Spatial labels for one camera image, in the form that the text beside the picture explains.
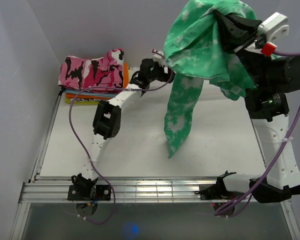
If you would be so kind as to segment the green tie-dye trousers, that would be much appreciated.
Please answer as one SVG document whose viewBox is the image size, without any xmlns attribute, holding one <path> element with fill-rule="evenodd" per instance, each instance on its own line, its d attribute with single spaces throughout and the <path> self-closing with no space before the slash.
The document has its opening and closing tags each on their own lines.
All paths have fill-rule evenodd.
<svg viewBox="0 0 300 240">
<path fill-rule="evenodd" d="M 214 10 L 256 19 L 254 10 L 240 0 L 190 0 L 174 21 L 163 47 L 165 61 L 175 72 L 164 116 L 170 157 L 191 132 L 204 81 L 232 101 L 245 97 L 245 90 L 256 86 L 238 57 L 222 49 Z"/>
</svg>

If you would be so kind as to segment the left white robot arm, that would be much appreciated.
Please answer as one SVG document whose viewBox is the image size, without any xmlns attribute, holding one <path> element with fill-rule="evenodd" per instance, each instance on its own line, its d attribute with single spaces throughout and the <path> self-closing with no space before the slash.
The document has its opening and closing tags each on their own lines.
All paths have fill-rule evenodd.
<svg viewBox="0 0 300 240">
<path fill-rule="evenodd" d="M 119 89 L 119 94 L 110 100 L 102 100 L 98 103 L 92 122 L 93 140 L 91 149 L 83 144 L 76 133 L 72 123 L 72 109 L 69 109 L 69 123 L 75 137 L 87 154 L 87 162 L 78 175 L 71 177 L 76 191 L 85 199 L 90 200 L 96 195 L 95 184 L 100 173 L 95 164 L 101 159 L 109 142 L 117 136 L 121 127 L 121 115 L 123 110 L 134 101 L 141 98 L 146 92 L 156 91 L 163 86 L 150 89 L 153 81 L 170 84 L 175 73 L 167 67 L 163 56 L 156 53 L 152 58 L 142 60 L 139 70 L 131 77 L 125 88 Z"/>
</svg>

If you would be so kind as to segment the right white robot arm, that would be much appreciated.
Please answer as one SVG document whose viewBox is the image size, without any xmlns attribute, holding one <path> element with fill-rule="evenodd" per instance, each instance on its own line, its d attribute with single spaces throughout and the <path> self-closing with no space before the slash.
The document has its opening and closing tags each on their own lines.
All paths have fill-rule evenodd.
<svg viewBox="0 0 300 240">
<path fill-rule="evenodd" d="M 238 57 L 255 87 L 245 91 L 245 107 L 257 134 L 266 170 L 262 176 L 226 172 L 217 178 L 216 194 L 251 194 L 259 203 L 278 203 L 300 195 L 300 171 L 291 143 L 287 93 L 300 90 L 300 54 L 273 59 L 279 41 L 289 34 L 288 18 L 274 13 L 266 20 L 214 10 L 224 51 Z"/>
</svg>

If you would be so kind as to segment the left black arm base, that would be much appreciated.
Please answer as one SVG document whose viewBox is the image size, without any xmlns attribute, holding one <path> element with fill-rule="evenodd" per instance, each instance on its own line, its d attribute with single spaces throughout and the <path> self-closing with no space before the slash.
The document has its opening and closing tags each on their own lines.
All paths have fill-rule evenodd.
<svg viewBox="0 0 300 240">
<path fill-rule="evenodd" d="M 109 185 L 97 184 L 88 192 L 79 190 L 78 187 L 71 185 L 68 189 L 68 201 L 109 201 L 111 199 L 112 190 Z"/>
</svg>

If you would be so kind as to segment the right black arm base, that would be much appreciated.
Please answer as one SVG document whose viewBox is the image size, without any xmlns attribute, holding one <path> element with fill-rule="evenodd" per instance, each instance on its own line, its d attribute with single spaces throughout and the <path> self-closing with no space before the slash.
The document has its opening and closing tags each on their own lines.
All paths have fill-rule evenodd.
<svg viewBox="0 0 300 240">
<path fill-rule="evenodd" d="M 194 194 L 201 200 L 230 200 L 233 197 L 232 193 L 220 190 L 215 184 L 200 184 Z"/>
</svg>

